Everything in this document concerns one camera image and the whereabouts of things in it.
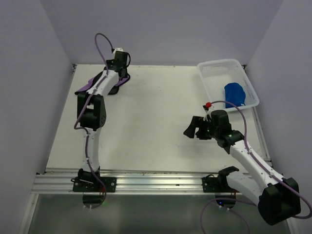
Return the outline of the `purple and grey towel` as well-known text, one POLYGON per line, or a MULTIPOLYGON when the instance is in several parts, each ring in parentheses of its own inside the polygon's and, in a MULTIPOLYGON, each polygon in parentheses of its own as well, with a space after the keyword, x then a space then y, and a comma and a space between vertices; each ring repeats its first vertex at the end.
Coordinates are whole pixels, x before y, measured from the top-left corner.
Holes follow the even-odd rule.
MULTIPOLYGON (((82 92, 87 91, 88 89, 90 89, 92 87, 92 85, 99 80, 99 78, 101 77, 102 72, 100 72, 98 75, 96 75, 95 77, 91 78, 88 80, 88 83, 86 85, 84 85, 82 88, 80 88, 79 90, 75 91, 74 94, 78 95, 82 92)), ((118 81, 118 83, 110 90, 110 92, 108 93, 108 95, 115 95, 118 93, 120 86, 124 85, 125 83, 127 83, 130 80, 131 76, 129 74, 127 74, 127 76, 123 77, 121 80, 118 81)))

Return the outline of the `blue towel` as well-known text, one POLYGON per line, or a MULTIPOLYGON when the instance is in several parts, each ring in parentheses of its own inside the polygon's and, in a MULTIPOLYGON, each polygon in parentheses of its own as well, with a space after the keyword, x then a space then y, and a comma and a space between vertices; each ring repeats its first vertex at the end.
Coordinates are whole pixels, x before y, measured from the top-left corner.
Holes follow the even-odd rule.
POLYGON ((235 106, 245 106, 246 94, 239 83, 228 83, 224 87, 225 101, 234 104, 235 106))

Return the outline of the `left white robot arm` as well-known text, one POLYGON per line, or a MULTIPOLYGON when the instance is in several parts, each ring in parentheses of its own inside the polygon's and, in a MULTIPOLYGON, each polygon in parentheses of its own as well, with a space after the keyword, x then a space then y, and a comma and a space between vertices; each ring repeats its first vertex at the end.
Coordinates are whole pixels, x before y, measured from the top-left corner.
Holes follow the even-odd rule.
POLYGON ((78 176, 72 179, 74 192, 105 192, 105 178, 100 176, 99 137, 107 118, 104 98, 128 78, 129 53, 117 48, 107 66, 75 92, 77 120, 74 129, 85 131, 84 159, 78 176))

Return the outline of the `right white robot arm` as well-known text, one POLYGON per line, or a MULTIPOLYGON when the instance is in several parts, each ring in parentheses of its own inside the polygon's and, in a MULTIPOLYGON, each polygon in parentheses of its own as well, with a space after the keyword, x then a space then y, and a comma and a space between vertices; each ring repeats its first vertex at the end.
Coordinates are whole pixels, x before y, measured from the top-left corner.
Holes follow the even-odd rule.
POLYGON ((215 185, 222 192, 242 193, 257 206, 267 224, 275 225, 301 212, 298 183, 293 178, 284 178, 256 154, 244 135, 232 129, 226 111, 194 116, 183 134, 189 138, 216 140, 220 148, 247 170, 249 176, 234 166, 222 169, 215 185))

